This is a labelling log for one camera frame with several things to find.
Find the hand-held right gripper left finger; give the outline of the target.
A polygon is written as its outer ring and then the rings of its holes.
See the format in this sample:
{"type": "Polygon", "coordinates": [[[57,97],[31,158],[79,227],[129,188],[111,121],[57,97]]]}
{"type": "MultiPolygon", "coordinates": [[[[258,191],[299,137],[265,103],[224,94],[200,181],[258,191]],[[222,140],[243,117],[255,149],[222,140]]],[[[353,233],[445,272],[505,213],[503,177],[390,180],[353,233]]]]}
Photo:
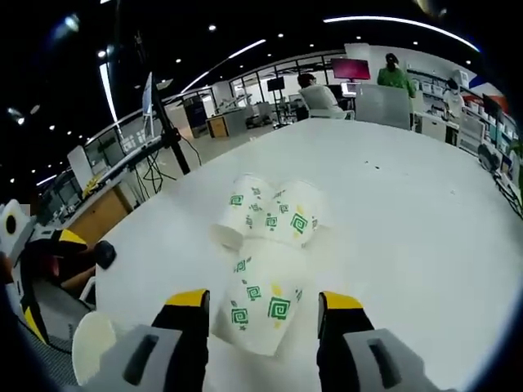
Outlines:
{"type": "Polygon", "coordinates": [[[210,291],[177,293],[151,325],[125,332],[101,356],[99,391],[201,391],[208,364],[210,291]]]}

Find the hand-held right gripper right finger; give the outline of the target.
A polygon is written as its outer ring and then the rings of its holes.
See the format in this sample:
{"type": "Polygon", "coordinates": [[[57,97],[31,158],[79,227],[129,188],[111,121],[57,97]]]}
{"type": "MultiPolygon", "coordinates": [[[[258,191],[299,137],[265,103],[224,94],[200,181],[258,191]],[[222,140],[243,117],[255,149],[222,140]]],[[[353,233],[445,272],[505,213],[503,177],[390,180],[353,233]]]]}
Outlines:
{"type": "Polygon", "coordinates": [[[432,391],[424,362],[389,330],[376,329],[354,297],[319,294],[316,363],[322,391],[432,391]]]}

